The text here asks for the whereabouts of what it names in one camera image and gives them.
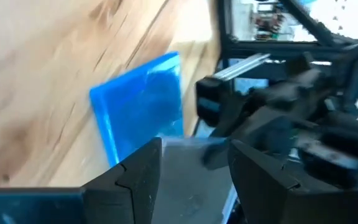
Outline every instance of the machine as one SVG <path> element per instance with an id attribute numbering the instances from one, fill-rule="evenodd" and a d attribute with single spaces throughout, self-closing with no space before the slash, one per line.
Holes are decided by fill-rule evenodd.
<path id="1" fill-rule="evenodd" d="M 226 140 L 196 160 L 229 168 L 238 194 L 229 223 L 358 223 L 358 40 L 281 2 L 318 42 L 238 42 L 230 3 L 218 1 L 223 67 L 196 84 L 196 103 L 211 137 Z M 230 58 L 245 60 L 229 67 Z M 236 77 L 269 83 L 242 94 Z M 0 189 L 0 223 L 152 223 L 162 148 L 152 139 L 82 187 Z"/>

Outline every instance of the wooden surface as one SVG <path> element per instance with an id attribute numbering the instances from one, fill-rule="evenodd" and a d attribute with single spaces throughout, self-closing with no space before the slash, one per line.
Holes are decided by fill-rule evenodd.
<path id="1" fill-rule="evenodd" d="M 88 92 L 181 53 L 185 130 L 193 84 L 219 56 L 208 0 L 0 0 L 0 187 L 82 185 L 108 169 Z"/>

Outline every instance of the blue case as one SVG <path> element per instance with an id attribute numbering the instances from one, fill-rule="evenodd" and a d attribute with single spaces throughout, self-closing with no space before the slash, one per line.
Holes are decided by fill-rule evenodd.
<path id="1" fill-rule="evenodd" d="M 183 136 L 177 52 L 94 87 L 89 95 L 110 166 L 155 136 Z"/>

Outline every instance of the metal rod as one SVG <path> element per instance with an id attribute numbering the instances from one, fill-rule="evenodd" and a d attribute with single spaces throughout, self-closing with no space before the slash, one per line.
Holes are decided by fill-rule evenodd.
<path id="1" fill-rule="evenodd" d="M 233 66 L 215 73 L 213 77 L 228 81 L 244 74 L 245 72 L 248 72 L 249 70 L 252 70 L 255 67 L 258 67 L 259 65 L 262 65 L 269 56 L 270 54 L 255 54 Z"/>

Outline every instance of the wood grain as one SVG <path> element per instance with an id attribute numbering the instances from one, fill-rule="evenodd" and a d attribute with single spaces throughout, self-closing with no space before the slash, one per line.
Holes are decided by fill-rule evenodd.
<path id="1" fill-rule="evenodd" d="M 219 56 L 213 7 L 207 0 L 0 0 L 0 187 L 76 186 L 107 170 L 89 89 L 171 50 L 183 60 L 188 132 L 192 84 L 212 73 Z"/>

